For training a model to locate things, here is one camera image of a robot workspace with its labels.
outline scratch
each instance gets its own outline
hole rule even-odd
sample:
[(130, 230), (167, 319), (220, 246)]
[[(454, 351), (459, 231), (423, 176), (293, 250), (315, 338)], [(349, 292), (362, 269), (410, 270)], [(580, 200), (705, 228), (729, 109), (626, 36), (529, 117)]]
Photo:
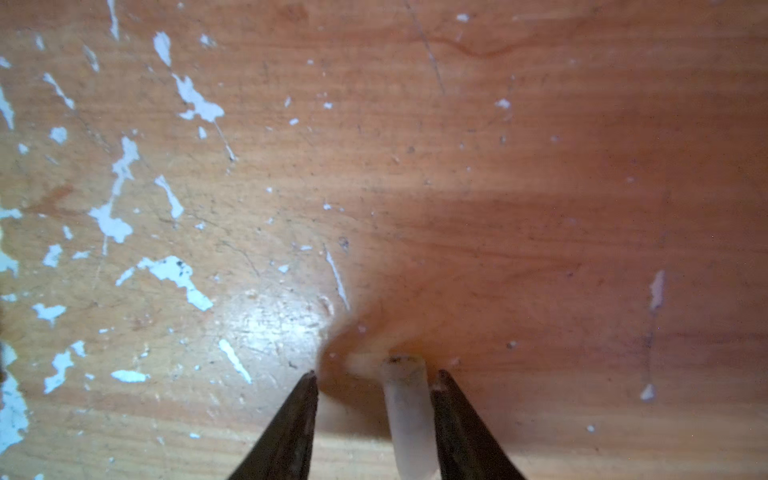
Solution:
[(413, 8), (411, 8), (411, 4), (408, 3), (408, 0), (402, 0), (403, 4), (405, 4), (406, 9), (408, 10), (408, 13), (411, 14), (411, 18), (413, 18), (413, 24), (416, 26), (416, 30), (419, 31), (419, 37), (422, 38), (422, 41), (424, 42), (424, 47), (427, 49), (427, 55), (429, 55), (429, 62), (432, 63), (432, 69), (435, 70), (435, 76), (437, 77), (437, 82), (440, 84), (440, 91), (442, 91), (442, 94), (445, 95), (445, 86), (442, 84), (442, 78), (440, 77), (440, 69), (437, 67), (437, 58), (432, 54), (432, 49), (429, 47), (429, 40), (427, 40), (427, 36), (424, 35), (424, 29), (422, 28), (421, 22), (419, 22), (419, 19), (416, 17), (416, 13), (413, 11)]

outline white paint fleck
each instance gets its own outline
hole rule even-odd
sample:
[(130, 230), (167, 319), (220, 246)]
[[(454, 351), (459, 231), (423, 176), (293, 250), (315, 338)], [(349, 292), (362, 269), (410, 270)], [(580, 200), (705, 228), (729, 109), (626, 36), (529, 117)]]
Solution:
[(656, 387), (654, 387), (653, 383), (649, 383), (645, 386), (643, 391), (640, 394), (640, 400), (643, 402), (650, 402), (654, 398), (656, 398)]
[(88, 48), (87, 45), (83, 45), (83, 55), (85, 55), (85, 57), (88, 59), (88, 63), (91, 64), (91, 68), (93, 68), (93, 71), (98, 73), (99, 71), (98, 57), (96, 56), (94, 51)]
[(176, 87), (181, 99), (194, 106), (194, 110), (180, 113), (179, 117), (182, 117), (184, 120), (192, 120), (195, 115), (200, 115), (200, 118), (203, 120), (213, 123), (218, 117), (224, 116), (224, 109), (222, 107), (207, 101), (200, 92), (194, 89), (194, 83), (192, 83), (191, 78), (184, 75), (184, 80), (182, 81), (176, 74), (173, 74), (173, 77), (176, 80)]
[(118, 24), (118, 16), (114, 12), (114, 0), (107, 0), (107, 7), (109, 7), (109, 16), (112, 18), (112, 26), (109, 31), (112, 32), (115, 40), (120, 41), (120, 25)]
[(53, 362), (51, 362), (51, 365), (53, 365), (53, 368), (56, 369), (56, 373), (53, 376), (49, 376), (43, 380), (43, 383), (45, 384), (43, 393), (45, 395), (60, 387), (67, 379), (67, 369), (74, 366), (69, 350), (65, 350), (64, 353), (57, 353), (56, 356), (53, 357)]
[(120, 380), (121, 382), (126, 382), (126, 383), (146, 382), (147, 379), (150, 378), (149, 375), (135, 372), (134, 370), (117, 370), (115, 372), (112, 372), (111, 375), (113, 379)]
[(339, 296), (341, 297), (341, 300), (344, 302), (344, 306), (346, 307), (346, 311), (349, 312), (351, 309), (349, 308), (349, 301), (346, 299), (346, 292), (344, 291), (344, 285), (341, 283), (341, 275), (339, 275), (339, 271), (336, 268), (336, 264), (333, 262), (333, 257), (331, 257), (330, 251), (326, 249), (326, 262), (330, 264), (331, 269), (333, 270), (333, 276), (336, 278), (336, 288), (339, 291)]
[(72, 348), (72, 350), (74, 350), (74, 352), (77, 353), (78, 356), (88, 356), (85, 353), (85, 342), (82, 340), (78, 340), (77, 342), (72, 343), (70, 345), (70, 348)]
[(123, 183), (125, 183), (126, 179), (134, 179), (129, 167), (131, 163), (139, 159), (139, 151), (136, 142), (128, 137), (123, 137), (122, 144), (123, 157), (112, 164), (112, 172), (118, 176), (117, 180), (112, 184), (112, 195), (106, 204), (99, 208), (93, 207), (91, 208), (91, 211), (88, 212), (88, 215), (96, 219), (101, 232), (105, 235), (104, 248), (102, 249), (104, 255), (106, 255), (106, 237), (112, 237), (114, 241), (123, 243), (125, 237), (134, 232), (131, 225), (125, 223), (121, 218), (112, 218), (112, 205), (114, 200), (120, 196)]
[(29, 420), (27, 419), (27, 402), (18, 391), (18, 381), (8, 370), (8, 367), (18, 358), (16, 351), (5, 342), (0, 342), (0, 348), (2, 348), (0, 363), (5, 374), (5, 380), (2, 383), (2, 410), (0, 410), (0, 455), (2, 455), (9, 446), (24, 439), (21, 432), (28, 431)]
[(650, 305), (648, 306), (648, 309), (650, 310), (651, 313), (654, 313), (664, 302), (664, 271), (663, 270), (659, 270), (658, 272), (656, 272), (654, 281), (650, 283), (649, 289), (650, 289)]
[(204, 33), (200, 36), (200, 43), (204, 47), (212, 48), (216, 46), (216, 41), (214, 41), (211, 37), (209, 37), (208, 35), (205, 35)]
[(179, 257), (171, 255), (157, 262), (145, 257), (136, 267), (141, 270), (148, 268), (150, 273), (155, 275), (160, 281), (171, 280), (179, 288), (187, 289), (187, 302), (200, 310), (206, 311), (214, 305), (192, 283), (190, 279), (193, 272), (192, 267), (181, 261)]
[(170, 37), (164, 31), (159, 31), (152, 40), (154, 43), (154, 50), (157, 52), (157, 56), (160, 60), (170, 67)]
[(64, 127), (53, 127), (48, 138), (61, 145), (67, 141), (67, 129)]
[(250, 378), (250, 374), (247, 370), (245, 370), (245, 367), (243, 366), (243, 363), (240, 361), (240, 359), (237, 358), (237, 355), (235, 354), (235, 350), (232, 348), (232, 345), (230, 345), (229, 342), (227, 342), (225, 339), (219, 340), (219, 348), (222, 352), (227, 354), (227, 358), (232, 362), (232, 365), (235, 367), (235, 371), (237, 371), (239, 374), (243, 376), (246, 382), (249, 384), (253, 383), (253, 380)]
[(118, 279), (117, 279), (117, 280), (114, 282), (114, 285), (115, 285), (115, 286), (120, 286), (120, 285), (122, 285), (122, 284), (123, 284), (123, 282), (124, 282), (125, 280), (128, 280), (129, 278), (131, 278), (131, 277), (133, 276), (133, 274), (134, 274), (134, 272), (135, 272), (135, 271), (136, 271), (136, 267), (135, 267), (135, 266), (132, 266), (132, 267), (131, 267), (131, 268), (129, 268), (128, 270), (125, 270), (125, 271), (124, 271), (124, 272), (123, 272), (123, 273), (120, 275), (120, 278), (118, 278)]
[(168, 203), (170, 203), (170, 215), (173, 218), (178, 218), (181, 214), (183, 214), (184, 207), (181, 206), (181, 203), (179, 203), (179, 199), (176, 198), (176, 195), (170, 191), (170, 185), (168, 185), (168, 182), (165, 181), (165, 176), (160, 175), (159, 177), (155, 178), (154, 184), (162, 187), (163, 190), (165, 190), (165, 194), (168, 196)]
[(61, 87), (58, 86), (58, 83), (56, 83), (56, 80), (53, 78), (53, 75), (49, 74), (48, 72), (45, 72), (43, 74), (43, 81), (46, 83), (49, 83), (53, 85), (54, 90), (56, 90), (56, 95), (61, 97), (62, 100), (64, 100), (64, 103), (69, 107), (70, 110), (74, 110), (74, 100), (69, 98), (67, 95), (64, 94), (64, 91), (61, 89)]
[(58, 266), (59, 255), (61, 255), (61, 245), (57, 243), (49, 246), (48, 253), (45, 254), (45, 258), (43, 259), (43, 265), (56, 268)]
[(3, 93), (2, 85), (0, 85), (0, 111), (2, 116), (5, 117), (5, 123), (8, 124), (8, 129), (13, 130), (13, 117), (16, 113), (13, 111), (13, 107), (7, 100), (5, 100), (5, 93)]
[(37, 312), (39, 319), (49, 321), (51, 328), (56, 325), (56, 319), (67, 311), (67, 307), (63, 305), (45, 306), (42, 303), (36, 303), (32, 309)]

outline wood grain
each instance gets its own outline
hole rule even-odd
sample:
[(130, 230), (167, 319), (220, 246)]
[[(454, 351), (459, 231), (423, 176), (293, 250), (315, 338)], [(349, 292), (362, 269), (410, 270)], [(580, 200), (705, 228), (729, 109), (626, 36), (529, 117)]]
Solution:
[[(371, 372), (405, 352), (452, 371), (531, 479), (768, 476), (763, 4), (117, 0), (119, 41), (103, 1), (0, 12), (0, 201), (23, 213), (2, 220), (20, 274), (0, 273), (0, 335), (30, 421), (0, 473), (226, 478), (318, 369), (311, 478), (396, 478)], [(217, 125), (179, 118), (172, 73)], [(113, 215), (133, 233), (102, 256), (88, 212), (123, 136), (141, 159)], [(146, 270), (115, 286), (170, 255), (213, 308)], [(67, 312), (51, 327), (38, 302)]]

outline white plastic tube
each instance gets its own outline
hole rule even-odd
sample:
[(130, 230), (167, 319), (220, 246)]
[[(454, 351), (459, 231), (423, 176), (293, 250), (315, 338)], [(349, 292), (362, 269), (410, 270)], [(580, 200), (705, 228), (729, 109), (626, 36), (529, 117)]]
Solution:
[(402, 480), (431, 478), (438, 468), (435, 413), (424, 359), (393, 356), (381, 365), (381, 381)]

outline wooden table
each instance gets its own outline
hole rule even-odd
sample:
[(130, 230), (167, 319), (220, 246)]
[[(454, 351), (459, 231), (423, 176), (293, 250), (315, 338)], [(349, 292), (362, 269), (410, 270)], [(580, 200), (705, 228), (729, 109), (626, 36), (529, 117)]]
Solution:
[(764, 3), (113, 5), (0, 7), (0, 474), (226, 478), (317, 369), (396, 478), (416, 353), (531, 480), (768, 475)]

